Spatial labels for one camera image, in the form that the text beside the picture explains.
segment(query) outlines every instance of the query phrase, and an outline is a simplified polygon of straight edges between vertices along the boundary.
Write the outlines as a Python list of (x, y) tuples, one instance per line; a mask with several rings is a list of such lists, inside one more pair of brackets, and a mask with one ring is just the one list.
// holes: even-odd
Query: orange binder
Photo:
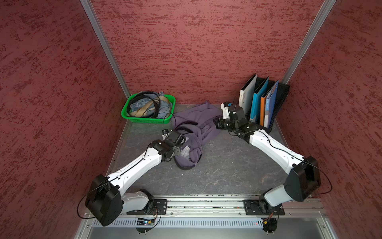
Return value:
[(261, 96), (260, 100), (260, 125), (264, 126), (264, 117), (265, 117), (265, 97), (267, 96), (267, 93), (265, 93), (263, 96)]

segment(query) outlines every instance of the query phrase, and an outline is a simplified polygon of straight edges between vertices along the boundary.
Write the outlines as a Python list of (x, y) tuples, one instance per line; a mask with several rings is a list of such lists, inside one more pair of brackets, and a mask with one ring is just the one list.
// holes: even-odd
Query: red textured wall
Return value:
[(322, 0), (93, 0), (132, 93), (233, 100), (252, 76), (281, 79)]
[(126, 98), (80, 1), (2, 1), (0, 18), (0, 238), (72, 239)]
[(291, 148), (333, 182), (321, 197), (340, 239), (382, 238), (381, 13), (380, 0), (337, 0), (278, 115)]

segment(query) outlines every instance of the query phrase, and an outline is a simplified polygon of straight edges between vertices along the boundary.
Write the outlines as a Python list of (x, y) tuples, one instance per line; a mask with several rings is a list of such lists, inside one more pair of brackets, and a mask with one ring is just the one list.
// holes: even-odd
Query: black file organizer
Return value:
[[(263, 78), (257, 78), (257, 79), (258, 80), (256, 81), (255, 89), (257, 89), (259, 87), (261, 81), (264, 80)], [(269, 80), (266, 92), (268, 92), (275, 83), (276, 83), (275, 81)], [(277, 93), (276, 93), (275, 107), (273, 109), (272, 119), (270, 120), (269, 130), (272, 130), (272, 126), (273, 126), (273, 122), (275, 121), (275, 117), (276, 117), (277, 113), (279, 112), (281, 105), (284, 103), (285, 98), (288, 96), (288, 93), (289, 93), (289, 86), (281, 84), (279, 82), (278, 88), (277, 88)]]

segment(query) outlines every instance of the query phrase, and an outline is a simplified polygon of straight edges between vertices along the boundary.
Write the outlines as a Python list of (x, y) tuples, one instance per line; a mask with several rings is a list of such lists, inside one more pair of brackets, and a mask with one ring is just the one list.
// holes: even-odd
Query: black cable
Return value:
[(153, 207), (150, 207), (150, 208), (148, 208), (148, 209), (142, 209), (142, 211), (144, 211), (144, 210), (150, 210), (150, 209), (152, 209), (150, 212), (147, 212), (146, 214), (148, 214), (148, 213), (152, 213), (152, 211), (154, 210), (154, 207), (155, 206), (153, 206)]
[(162, 131), (163, 131), (163, 126), (165, 125), (165, 119), (166, 119), (166, 117), (167, 117), (167, 115), (168, 114), (172, 114), (172, 116), (173, 116), (173, 118), (174, 118), (174, 120), (175, 120), (175, 126), (176, 126), (176, 119), (175, 119), (175, 116), (174, 116), (174, 114), (173, 113), (167, 113), (166, 115), (165, 115), (165, 117), (163, 118), (163, 122), (162, 122)]
[(157, 215), (155, 216), (155, 218), (153, 218), (153, 219), (147, 219), (147, 218), (138, 218), (137, 219), (137, 224), (138, 224), (138, 221), (139, 220), (143, 220), (143, 221), (150, 221), (150, 220), (153, 220), (154, 221), (154, 223), (155, 223), (155, 221), (157, 220), (157, 217), (158, 217), (158, 211), (157, 211)]
[(247, 201), (247, 202), (245, 203), (245, 208), (250, 209), (251, 206), (248, 206), (248, 203), (251, 203), (251, 202), (254, 203), (254, 204), (256, 204), (258, 207), (260, 207), (260, 203), (259, 203), (258, 201), (250, 200), (250, 201)]
[(238, 136), (238, 135), (233, 135), (233, 134), (231, 134), (231, 132), (232, 132), (232, 131), (228, 131), (228, 134), (230, 134), (230, 135), (232, 135), (232, 136)]
[(270, 143), (270, 140), (269, 140), (269, 138), (268, 138), (268, 136), (267, 136), (266, 134), (264, 134), (264, 133), (261, 132), (261, 131), (259, 131), (259, 132), (262, 133), (265, 137), (267, 137), (268, 142), (269, 142), (269, 145), (272, 146), (273, 148), (278, 149), (278, 150), (281, 150), (281, 151), (284, 151), (284, 152), (286, 152), (287, 154), (289, 154), (290, 156), (292, 156), (293, 158), (295, 158), (295, 159), (297, 159), (297, 160), (300, 160), (301, 162), (306, 163), (306, 164), (308, 164), (308, 165), (310, 165), (310, 166), (312, 166), (312, 167), (315, 167), (316, 169), (318, 169), (320, 172), (322, 172), (322, 173), (325, 175), (325, 177), (328, 179), (329, 184), (330, 184), (330, 189), (329, 189), (329, 191), (327, 191), (327, 192), (321, 192), (321, 193), (312, 193), (311, 195), (316, 195), (316, 194), (327, 194), (327, 193), (330, 193), (330, 192), (333, 190), (332, 182), (330, 181), (328, 175), (326, 175), (326, 173), (325, 173), (324, 171), (322, 171), (321, 169), (319, 169), (318, 167), (314, 166), (313, 164), (311, 164), (311, 163), (309, 163), (309, 162), (307, 162), (307, 161), (304, 161), (304, 160), (301, 160), (301, 159), (299, 159), (299, 158), (296, 158), (294, 155), (290, 154), (289, 152), (287, 152), (287, 151), (285, 151), (285, 150), (282, 150), (282, 149), (280, 149), (280, 148), (276, 148), (275, 146), (273, 146), (273, 145)]
[(78, 205), (77, 205), (77, 215), (78, 215), (78, 217), (80, 217), (80, 218), (82, 218), (82, 219), (92, 219), (92, 218), (95, 218), (95, 216), (94, 217), (92, 217), (92, 218), (84, 218), (84, 217), (81, 217), (80, 215), (79, 215), (79, 212), (78, 212), (78, 208), (79, 208), (79, 205), (80, 205), (80, 203), (81, 203), (81, 201), (86, 197), (86, 196), (88, 196), (89, 195), (89, 193), (91, 193), (91, 192), (93, 192), (94, 190), (97, 190), (97, 189), (99, 189), (100, 187), (103, 187), (103, 186), (105, 186), (106, 184), (109, 184), (111, 181), (113, 181), (113, 180), (115, 180), (115, 179), (117, 179), (117, 177), (116, 178), (114, 178), (114, 179), (112, 179), (112, 180), (110, 180), (110, 181), (108, 181), (107, 183), (105, 183), (105, 184), (102, 184), (101, 186), (98, 186), (98, 187), (96, 187), (95, 189), (93, 189), (93, 190), (91, 190), (91, 191), (89, 191), (87, 194), (85, 194), (82, 198), (81, 198), (81, 200), (78, 202)]
[(263, 219), (263, 221), (267, 221), (268, 219), (271, 219), (273, 217), (273, 213), (269, 214), (269, 216), (266, 219)]
[[(146, 148), (146, 151), (145, 151), (145, 153), (144, 153), (144, 157), (143, 157), (138, 163), (134, 164), (133, 167), (135, 167), (137, 164), (139, 164), (139, 163), (146, 157), (147, 149), (149, 148), (149, 146), (150, 146), (150, 144), (149, 144), (149, 145), (147, 146), (147, 148)], [(123, 173), (121, 173), (120, 176), (122, 176), (122, 175), (124, 175), (125, 173), (127, 173), (127, 172), (128, 172), (129, 170), (131, 170), (133, 167), (131, 167), (131, 168), (127, 169), (126, 171), (124, 171)], [(106, 184), (112, 182), (113, 180), (115, 180), (115, 179), (117, 179), (117, 178), (119, 178), (119, 177), (116, 177), (116, 178), (114, 178), (114, 179), (108, 181), (107, 183), (102, 184), (101, 186), (98, 186), (98, 187), (96, 187), (95, 189), (89, 191), (87, 194), (85, 194), (85, 195), (81, 198), (81, 200), (78, 202), (78, 205), (77, 205), (77, 215), (78, 215), (80, 218), (82, 218), (82, 219), (92, 219), (92, 218), (95, 218), (95, 216), (92, 217), (92, 218), (84, 218), (84, 217), (81, 217), (81, 216), (79, 215), (79, 212), (78, 212), (79, 205), (81, 204), (82, 200), (84, 200), (84, 198), (85, 198), (86, 196), (89, 195), (89, 193), (93, 192), (94, 190), (99, 189), (100, 187), (105, 186)]]
[(236, 110), (236, 105), (237, 105), (237, 103), (238, 103), (238, 102), (235, 103), (235, 99), (236, 99), (236, 98), (237, 98), (237, 96), (233, 99), (233, 103), (235, 104), (235, 108), (233, 109), (233, 111)]
[(158, 210), (159, 210), (159, 212), (160, 212), (160, 217), (159, 217), (159, 220), (158, 220), (158, 222), (157, 222), (157, 224), (155, 224), (150, 230), (152, 230), (156, 225), (158, 225), (159, 224), (159, 222), (160, 222), (160, 219), (162, 218), (162, 211), (161, 211), (161, 209), (160, 208), (157, 208), (156, 206), (154, 206), (156, 209), (157, 209), (157, 212), (158, 212)]

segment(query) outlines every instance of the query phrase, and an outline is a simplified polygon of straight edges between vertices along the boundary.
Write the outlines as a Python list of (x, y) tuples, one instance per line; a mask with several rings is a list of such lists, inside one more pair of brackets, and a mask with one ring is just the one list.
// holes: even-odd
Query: purple cloth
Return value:
[(181, 150), (188, 145), (190, 151), (189, 158), (180, 155), (175, 156), (178, 165), (186, 168), (191, 168), (196, 165), (200, 155), (203, 153), (202, 145), (215, 138), (220, 133), (220, 130), (216, 129), (213, 119), (221, 115), (222, 110), (208, 102), (174, 114), (176, 125), (173, 125), (173, 128), (176, 128), (185, 121), (194, 121), (197, 123), (197, 125), (183, 124), (180, 126), (190, 129), (193, 133), (179, 130), (185, 137), (188, 137), (188, 141), (183, 144)]

